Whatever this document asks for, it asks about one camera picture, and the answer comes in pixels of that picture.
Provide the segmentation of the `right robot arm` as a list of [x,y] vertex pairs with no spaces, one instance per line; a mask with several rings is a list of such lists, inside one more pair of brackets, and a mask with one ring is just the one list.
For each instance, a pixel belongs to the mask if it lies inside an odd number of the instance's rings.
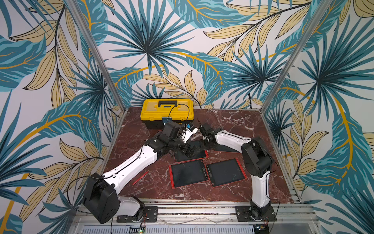
[[269,195],[269,177],[274,159],[260,137],[250,138],[230,133],[223,129],[213,129],[208,123],[199,126],[206,149],[222,149],[222,146],[242,154],[246,170],[251,175],[252,196],[250,210],[246,213],[260,221],[272,212]]

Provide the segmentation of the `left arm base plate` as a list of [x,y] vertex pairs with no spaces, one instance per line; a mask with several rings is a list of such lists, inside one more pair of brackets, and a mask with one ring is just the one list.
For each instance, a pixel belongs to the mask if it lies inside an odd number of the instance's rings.
[[117,223],[156,223],[158,218],[157,206],[141,207],[134,216],[118,215]]

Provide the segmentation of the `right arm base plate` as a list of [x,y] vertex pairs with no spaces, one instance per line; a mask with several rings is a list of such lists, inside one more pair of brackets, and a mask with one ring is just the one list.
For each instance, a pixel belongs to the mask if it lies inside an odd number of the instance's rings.
[[258,208],[256,206],[236,206],[235,214],[238,222],[276,221],[276,212],[272,206]]

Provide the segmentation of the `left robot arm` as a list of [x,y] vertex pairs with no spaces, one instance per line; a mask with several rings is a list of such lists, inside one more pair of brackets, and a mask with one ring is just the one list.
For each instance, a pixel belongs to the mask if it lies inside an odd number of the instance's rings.
[[100,224],[112,220],[115,215],[140,221],[146,213],[144,203],[135,197],[121,198],[120,192],[143,169],[170,151],[180,151],[192,157],[196,146],[190,145],[188,140],[197,131],[191,123],[166,123],[162,131],[147,139],[133,156],[119,166],[103,175],[91,175],[87,179],[82,204]]

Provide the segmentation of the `yellow black toolbox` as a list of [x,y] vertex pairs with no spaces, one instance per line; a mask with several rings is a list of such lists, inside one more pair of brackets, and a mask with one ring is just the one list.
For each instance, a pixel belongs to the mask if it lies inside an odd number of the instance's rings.
[[167,122],[193,122],[194,104],[190,99],[147,99],[140,118],[148,129],[162,130]]

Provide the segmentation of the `writing tablet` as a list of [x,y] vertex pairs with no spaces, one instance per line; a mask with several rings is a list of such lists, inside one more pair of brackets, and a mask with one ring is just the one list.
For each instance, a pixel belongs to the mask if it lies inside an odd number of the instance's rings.
[[202,140],[189,142],[187,148],[179,148],[174,154],[175,162],[187,162],[192,160],[206,159],[208,153]]
[[172,188],[180,188],[208,181],[203,160],[192,160],[169,166]]
[[230,148],[228,146],[225,146],[225,145],[221,145],[221,144],[216,144],[214,147],[213,147],[213,150],[214,151],[218,151],[218,152],[229,152],[229,153],[242,153],[240,150],[235,150],[233,148]]
[[247,179],[238,159],[207,164],[206,169],[212,187],[227,185]]

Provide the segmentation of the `left aluminium corner post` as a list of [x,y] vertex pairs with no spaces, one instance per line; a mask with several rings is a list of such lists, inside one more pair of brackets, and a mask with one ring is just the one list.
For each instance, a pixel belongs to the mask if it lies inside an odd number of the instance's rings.
[[103,58],[100,54],[100,51],[97,47],[97,44],[96,44],[96,42],[93,38],[93,35],[92,35],[91,31],[89,29],[89,26],[85,22],[83,13],[80,10],[79,5],[77,4],[76,1],[73,1],[73,0],[67,0],[65,2],[66,2],[67,7],[69,7],[69,9],[71,10],[73,19],[76,20],[78,28],[80,29],[80,31],[81,31],[81,33],[82,33],[82,35],[83,35],[83,37],[84,37],[84,39],[85,39],[85,41],[88,45],[88,48],[91,50],[92,56],[95,59],[99,69],[101,70],[101,72],[103,74],[103,77],[104,77],[105,81],[107,82],[109,90],[112,92],[113,97],[114,97],[117,105],[119,106],[121,112],[125,113],[126,112],[126,107],[123,105],[122,99],[119,96],[118,91],[116,90],[116,87],[115,87],[115,84],[112,80],[112,77],[111,77],[111,75],[110,75],[110,73],[109,73],[109,71],[108,71],[108,69],[105,65],[105,62],[104,62],[104,60],[103,60]]

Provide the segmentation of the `red stylus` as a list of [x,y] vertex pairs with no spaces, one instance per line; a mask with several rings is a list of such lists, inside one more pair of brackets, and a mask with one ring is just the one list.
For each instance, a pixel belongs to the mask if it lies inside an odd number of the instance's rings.
[[140,180],[142,180],[147,174],[149,173],[149,171],[147,171],[145,174],[143,174],[140,178],[138,178],[132,185],[135,185],[136,183],[138,183]]

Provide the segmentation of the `aluminium corner post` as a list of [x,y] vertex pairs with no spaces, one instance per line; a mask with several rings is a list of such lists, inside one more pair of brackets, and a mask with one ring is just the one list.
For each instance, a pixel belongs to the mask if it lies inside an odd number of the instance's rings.
[[282,69],[279,77],[274,82],[274,85],[272,86],[272,89],[270,90],[266,101],[264,102],[262,108],[260,109],[260,113],[264,114],[271,104],[272,99],[275,97],[278,89],[282,85],[283,81],[286,78],[286,75],[288,74],[289,70],[291,69],[294,61],[298,57],[298,55],[301,53],[301,51],[304,49],[305,45],[307,44],[308,40],[312,37],[314,30],[318,26],[318,23],[322,19],[323,15],[329,8],[330,4],[332,3],[332,0],[328,1],[322,1],[320,5],[318,5],[315,14],[311,17],[310,23],[307,25],[305,32],[301,35],[300,40],[295,46],[295,49],[291,53],[289,59],[287,60],[284,68]]
[[83,35],[83,37],[84,37],[84,39],[85,39],[85,41],[88,45],[88,48],[91,50],[92,56],[95,59],[99,69],[101,70],[101,72],[103,74],[103,77],[104,77],[105,81],[107,82],[109,90],[112,92],[113,97],[114,97],[117,105],[119,106],[121,112],[125,113],[126,112],[126,107],[123,105],[122,99],[119,96],[118,91],[116,90],[116,87],[115,87],[115,84],[112,80],[112,77],[111,77],[111,75],[110,75],[110,73],[109,73],[109,71],[108,71],[108,69],[105,65],[105,62],[104,62],[104,60],[103,60],[103,58],[100,54],[100,51],[97,47],[97,44],[96,44],[96,42],[93,38],[93,35],[92,35],[91,31],[89,29],[89,26],[85,22],[83,13],[80,10],[79,5],[77,4],[76,1],[73,1],[73,0],[67,0],[65,2],[66,2],[67,7],[69,7],[69,9],[71,10],[73,19],[76,20],[78,28],[80,29],[80,31],[81,31],[81,33],[82,33],[82,35]]

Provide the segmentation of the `aluminium frame rail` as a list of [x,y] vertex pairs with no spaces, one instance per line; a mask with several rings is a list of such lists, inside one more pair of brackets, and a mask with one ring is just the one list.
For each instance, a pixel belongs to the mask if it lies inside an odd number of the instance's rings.
[[318,218],[309,204],[273,205],[276,219],[238,220],[238,206],[245,202],[182,201],[145,199],[152,211],[143,223],[118,222],[116,218],[100,224],[92,215],[77,214],[69,234],[255,234],[260,228],[270,234],[321,234]]

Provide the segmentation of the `right aluminium corner post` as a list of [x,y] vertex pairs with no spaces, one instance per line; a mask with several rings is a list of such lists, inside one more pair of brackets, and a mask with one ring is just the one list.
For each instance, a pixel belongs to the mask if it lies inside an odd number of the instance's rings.
[[282,85],[283,81],[286,78],[286,75],[288,74],[289,70],[291,69],[294,61],[298,57],[298,55],[301,53],[301,51],[304,49],[305,45],[307,44],[308,40],[312,37],[314,30],[318,26],[318,23],[322,19],[323,15],[329,8],[330,4],[332,3],[332,0],[328,1],[322,1],[320,5],[318,5],[315,14],[311,17],[310,23],[307,25],[305,32],[301,35],[300,40],[295,46],[295,49],[291,53],[289,59],[287,60],[284,68],[282,69],[279,77],[274,82],[274,85],[272,86],[272,89],[270,90],[266,101],[264,102],[262,108],[260,109],[260,113],[264,114],[271,104],[272,99],[275,97],[278,89]]

